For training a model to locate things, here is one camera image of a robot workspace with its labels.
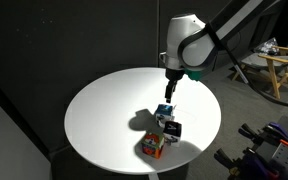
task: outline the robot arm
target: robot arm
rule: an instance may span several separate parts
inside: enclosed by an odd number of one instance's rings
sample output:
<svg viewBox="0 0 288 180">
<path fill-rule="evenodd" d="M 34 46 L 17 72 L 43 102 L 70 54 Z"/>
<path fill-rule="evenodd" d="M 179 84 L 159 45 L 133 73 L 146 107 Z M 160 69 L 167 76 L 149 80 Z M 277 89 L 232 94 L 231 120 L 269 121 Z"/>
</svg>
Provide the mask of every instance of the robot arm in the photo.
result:
<svg viewBox="0 0 288 180">
<path fill-rule="evenodd" d="M 172 18 L 167 34 L 167 50 L 160 54 L 165 63 L 169 83 L 166 87 L 166 102 L 170 103 L 177 81 L 187 72 L 199 72 L 214 62 L 219 44 L 225 44 L 233 35 L 276 0 L 232 0 L 208 24 L 194 14 Z"/>
</svg>

